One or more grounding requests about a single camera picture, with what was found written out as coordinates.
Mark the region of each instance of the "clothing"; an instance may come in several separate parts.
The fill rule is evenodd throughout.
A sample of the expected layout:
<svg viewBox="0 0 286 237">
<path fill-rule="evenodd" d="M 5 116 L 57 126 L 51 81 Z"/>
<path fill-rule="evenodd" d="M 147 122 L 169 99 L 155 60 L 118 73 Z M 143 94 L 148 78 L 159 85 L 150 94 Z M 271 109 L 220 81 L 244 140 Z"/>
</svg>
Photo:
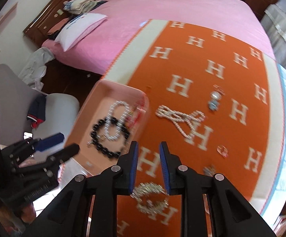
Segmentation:
<svg viewBox="0 0 286 237">
<path fill-rule="evenodd" d="M 31 120 L 31 127 L 37 128 L 46 120 L 46 95 L 38 96 L 30 105 L 27 120 Z"/>
<path fill-rule="evenodd" d="M 71 0 L 65 1 L 64 10 L 70 12 L 71 14 L 79 15 L 81 13 L 89 12 L 97 2 L 94 0 Z"/>
<path fill-rule="evenodd" d="M 75 19 L 76 17 L 79 17 L 80 15 L 71 15 L 69 18 L 68 18 L 68 21 L 59 29 L 59 30 L 56 30 L 54 33 L 52 34 L 48 34 L 48 38 L 50 40 L 55 40 L 55 38 L 59 35 L 60 31 L 69 23 L 71 22 L 73 19 Z"/>
<path fill-rule="evenodd" d="M 94 10 L 94 9 L 98 8 L 100 5 L 102 5 L 102 4 L 106 3 L 106 2 L 108 2 L 108 1 L 104 1 L 104 0 L 98 1 L 97 4 L 94 6 L 94 8 L 92 8 L 91 10 Z"/>
<path fill-rule="evenodd" d="M 26 85 L 35 87 L 37 79 L 33 78 L 34 71 L 54 59 L 53 53 L 48 48 L 41 47 L 29 56 L 18 77 L 24 81 Z"/>
</svg>

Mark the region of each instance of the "silver bracelet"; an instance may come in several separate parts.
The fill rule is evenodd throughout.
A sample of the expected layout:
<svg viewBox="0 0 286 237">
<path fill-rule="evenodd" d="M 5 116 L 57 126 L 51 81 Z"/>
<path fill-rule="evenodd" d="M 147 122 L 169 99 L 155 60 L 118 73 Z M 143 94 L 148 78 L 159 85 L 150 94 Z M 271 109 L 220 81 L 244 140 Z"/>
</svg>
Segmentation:
<svg viewBox="0 0 286 237">
<path fill-rule="evenodd" d="M 113 136 L 110 136 L 109 135 L 109 127 L 110 127 L 110 124 L 111 124 L 111 118 L 112 118 L 112 115 L 113 115 L 113 111 L 115 109 L 115 107 L 119 106 L 119 105 L 124 105 L 125 106 L 125 111 L 123 112 L 122 116 L 120 119 L 118 119 L 118 123 L 117 123 L 117 128 L 116 128 L 116 134 L 113 135 Z M 124 102 L 124 101 L 116 101 L 113 105 L 110 106 L 109 108 L 109 111 L 108 111 L 108 115 L 106 117 L 106 123 L 105 123 L 105 137 L 109 140 L 109 141 L 115 141 L 119 138 L 120 136 L 120 132 L 121 132 L 121 128 L 124 124 L 124 121 L 126 119 L 126 117 L 128 116 L 130 112 L 130 107 L 129 105 Z"/>
<path fill-rule="evenodd" d="M 136 186 L 133 190 L 133 193 L 131 194 L 131 197 L 136 199 L 138 204 L 136 205 L 136 208 L 144 213 L 149 215 L 156 215 L 160 214 L 164 211 L 164 209 L 168 208 L 168 200 L 164 199 L 162 201 L 156 201 L 153 203 L 151 200 L 147 200 L 147 205 L 143 205 L 142 198 L 141 197 L 148 197 L 150 193 L 158 193 L 158 194 L 165 194 L 165 190 L 162 186 L 155 184 L 155 183 L 140 183 L 138 186 Z"/>
</svg>

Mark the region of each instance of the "black beaded bracelet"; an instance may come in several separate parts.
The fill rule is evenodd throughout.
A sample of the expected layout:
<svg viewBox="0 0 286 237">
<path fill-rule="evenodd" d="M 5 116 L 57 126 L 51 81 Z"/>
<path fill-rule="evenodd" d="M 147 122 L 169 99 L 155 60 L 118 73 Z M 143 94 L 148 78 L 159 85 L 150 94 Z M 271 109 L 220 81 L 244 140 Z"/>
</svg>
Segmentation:
<svg viewBox="0 0 286 237">
<path fill-rule="evenodd" d="M 118 152 L 112 152 L 108 148 L 104 147 L 102 144 L 99 143 L 99 139 L 101 137 L 98 136 L 97 131 L 105 125 L 106 118 L 100 119 L 97 124 L 93 125 L 93 132 L 90 133 L 90 136 L 92 137 L 91 141 L 87 142 L 87 146 L 90 147 L 91 144 L 93 144 L 98 151 L 101 151 L 104 155 L 107 155 L 108 158 L 119 158 L 121 155 L 121 151 Z M 115 117 L 111 118 L 112 125 L 117 125 L 118 120 Z M 124 145 L 126 145 L 128 138 L 130 137 L 130 132 L 128 131 L 127 127 L 123 124 L 121 131 L 124 135 L 125 141 Z"/>
</svg>

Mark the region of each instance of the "phone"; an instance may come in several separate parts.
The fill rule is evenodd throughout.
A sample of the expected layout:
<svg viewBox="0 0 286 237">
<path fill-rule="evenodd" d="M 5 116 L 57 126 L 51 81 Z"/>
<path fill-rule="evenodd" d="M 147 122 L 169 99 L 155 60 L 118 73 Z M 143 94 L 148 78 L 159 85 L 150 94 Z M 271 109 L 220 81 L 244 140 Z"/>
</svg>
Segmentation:
<svg viewBox="0 0 286 237">
<path fill-rule="evenodd" d="M 33 134 L 32 133 L 28 133 L 28 132 L 24 132 L 24 140 L 27 139 L 27 138 L 32 138 L 33 137 Z"/>
</svg>

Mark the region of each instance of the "white wall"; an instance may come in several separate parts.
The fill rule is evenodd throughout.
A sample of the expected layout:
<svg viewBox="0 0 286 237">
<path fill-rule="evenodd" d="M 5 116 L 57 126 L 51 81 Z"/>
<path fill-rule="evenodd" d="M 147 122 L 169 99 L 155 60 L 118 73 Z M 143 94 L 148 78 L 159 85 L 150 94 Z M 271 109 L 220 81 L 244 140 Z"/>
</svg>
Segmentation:
<svg viewBox="0 0 286 237">
<path fill-rule="evenodd" d="M 0 64 L 7 64 L 17 75 L 37 47 L 22 31 L 50 0 L 8 0 L 0 15 L 18 2 L 17 9 L 0 26 Z"/>
</svg>

